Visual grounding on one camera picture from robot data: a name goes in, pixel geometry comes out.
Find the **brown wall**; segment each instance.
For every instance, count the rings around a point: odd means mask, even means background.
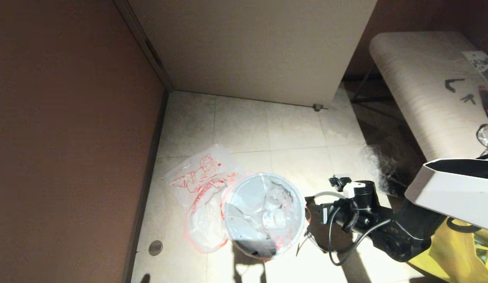
[[[378,0],[345,75],[364,75],[372,66],[370,40],[382,32],[431,30],[440,0]]]
[[[460,31],[488,54],[488,0],[445,1],[434,28]]]
[[[118,282],[163,86],[111,0],[0,1],[0,282]]]
[[[345,75],[364,75],[372,66],[375,35],[432,30],[460,31],[488,54],[488,0],[378,0]]]

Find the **yellow bag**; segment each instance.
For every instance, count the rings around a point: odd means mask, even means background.
[[[488,248],[475,245],[473,233],[453,231],[445,221],[431,239],[431,247],[409,263],[451,283],[488,282],[488,251],[485,265],[475,250]]]

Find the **cabinet door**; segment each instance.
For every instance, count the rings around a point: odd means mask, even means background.
[[[327,107],[376,0],[129,0],[178,90]]]

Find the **white bench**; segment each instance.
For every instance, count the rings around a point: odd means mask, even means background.
[[[476,138],[488,118],[478,86],[485,81],[462,51],[477,50],[456,32],[396,32],[375,36],[370,54],[428,161],[476,158],[485,147]],[[445,88],[446,79],[455,93]],[[461,99],[474,95],[475,105]]]

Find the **floor drain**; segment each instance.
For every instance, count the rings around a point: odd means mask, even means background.
[[[153,243],[150,244],[150,247],[148,249],[148,252],[152,255],[152,256],[156,256],[158,255],[161,251],[162,251],[162,242],[161,241],[153,241]]]

